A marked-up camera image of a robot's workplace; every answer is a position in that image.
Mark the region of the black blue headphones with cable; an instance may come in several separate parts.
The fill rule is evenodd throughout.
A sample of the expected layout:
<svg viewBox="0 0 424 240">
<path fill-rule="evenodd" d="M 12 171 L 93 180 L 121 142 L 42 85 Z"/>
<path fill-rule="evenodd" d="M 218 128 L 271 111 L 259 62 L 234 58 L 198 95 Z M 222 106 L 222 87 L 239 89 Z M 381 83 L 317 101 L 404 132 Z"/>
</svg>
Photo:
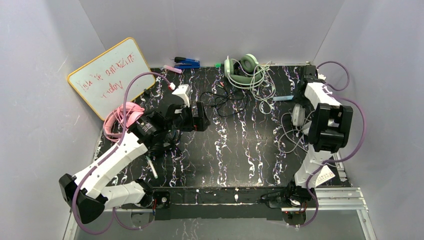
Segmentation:
<svg viewBox="0 0 424 240">
<path fill-rule="evenodd" d="M 178 147 L 182 136 L 181 130 L 174 130 L 169 132 L 162 141 L 155 143 L 149 148 L 146 155 L 150 158 L 162 158 L 167 153 L 175 152 L 177 155 L 181 155 L 182 151 Z"/>
</svg>

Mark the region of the white headphones with cable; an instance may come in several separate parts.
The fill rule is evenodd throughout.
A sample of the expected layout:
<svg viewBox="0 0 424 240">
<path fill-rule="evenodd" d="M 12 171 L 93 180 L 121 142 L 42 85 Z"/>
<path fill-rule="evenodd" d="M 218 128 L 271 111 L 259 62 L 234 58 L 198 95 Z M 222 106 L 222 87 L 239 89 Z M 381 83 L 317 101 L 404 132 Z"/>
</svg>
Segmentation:
<svg viewBox="0 0 424 240">
<path fill-rule="evenodd" d="M 312 115 L 314 112 L 315 110 L 312 110 L 307 114 L 306 108 L 301 104 L 296 103 L 292 112 L 284 113 L 281 116 L 280 124 L 283 130 L 283 134 L 277 140 L 277 147 L 282 154 L 291 154 L 298 148 L 300 148 L 305 153 L 308 151 L 308 148 L 306 147 L 306 141 L 303 140 L 303 137 L 308 135 L 310 126 L 312 124 Z M 285 129 L 285 116 L 290 116 L 290 122 L 292 125 L 291 130 Z M 286 138 L 290 143 L 293 144 L 293 148 L 291 150 L 286 150 L 282 138 Z"/>
</svg>

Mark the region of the pink headphones with cable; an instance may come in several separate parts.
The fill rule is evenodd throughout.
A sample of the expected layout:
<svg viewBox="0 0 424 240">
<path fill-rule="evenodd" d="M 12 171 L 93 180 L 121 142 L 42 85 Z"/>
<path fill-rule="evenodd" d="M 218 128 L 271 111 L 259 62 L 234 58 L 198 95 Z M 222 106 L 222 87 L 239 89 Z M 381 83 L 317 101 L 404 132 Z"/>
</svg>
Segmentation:
<svg viewBox="0 0 424 240">
<path fill-rule="evenodd" d="M 106 139 L 116 143 L 121 139 L 122 133 L 113 133 L 115 122 L 124 129 L 134 124 L 145 113 L 145 109 L 133 102 L 126 102 L 114 109 L 103 122 L 103 135 Z"/>
</svg>

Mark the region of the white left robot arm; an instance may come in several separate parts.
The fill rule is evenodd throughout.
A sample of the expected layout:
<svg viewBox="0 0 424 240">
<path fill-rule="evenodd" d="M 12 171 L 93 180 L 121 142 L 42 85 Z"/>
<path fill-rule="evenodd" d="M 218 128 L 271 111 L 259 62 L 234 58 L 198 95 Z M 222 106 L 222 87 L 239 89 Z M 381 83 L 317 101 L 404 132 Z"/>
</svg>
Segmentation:
<svg viewBox="0 0 424 240">
<path fill-rule="evenodd" d="M 196 102 L 194 116 L 189 99 L 191 87 L 178 86 L 172 95 L 177 103 L 170 104 L 165 114 L 151 110 L 141 115 L 115 143 L 96 161 L 80 172 L 64 174 L 59 180 L 62 197 L 82 224 L 96 220 L 106 209 L 126 204 L 142 204 L 153 200 L 153 189 L 146 181 L 109 186 L 109 182 L 136 158 L 145 155 L 160 157 L 177 148 L 183 132 L 204 132 L 210 125 L 203 102 Z"/>
</svg>

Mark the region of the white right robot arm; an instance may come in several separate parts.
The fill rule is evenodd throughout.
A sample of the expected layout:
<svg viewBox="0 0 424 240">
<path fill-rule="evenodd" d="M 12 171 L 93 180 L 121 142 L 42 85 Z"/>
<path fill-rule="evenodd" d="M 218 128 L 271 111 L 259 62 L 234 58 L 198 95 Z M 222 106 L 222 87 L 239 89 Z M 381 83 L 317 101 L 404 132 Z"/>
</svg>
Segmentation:
<svg viewBox="0 0 424 240">
<path fill-rule="evenodd" d="M 287 186 L 285 198 L 306 202 L 318 186 L 316 181 L 321 170 L 333 154 L 347 145 L 353 108 L 332 96 L 314 65 L 301 68 L 293 100 L 291 122 L 295 127 L 306 129 L 308 150 L 301 167 Z"/>
</svg>

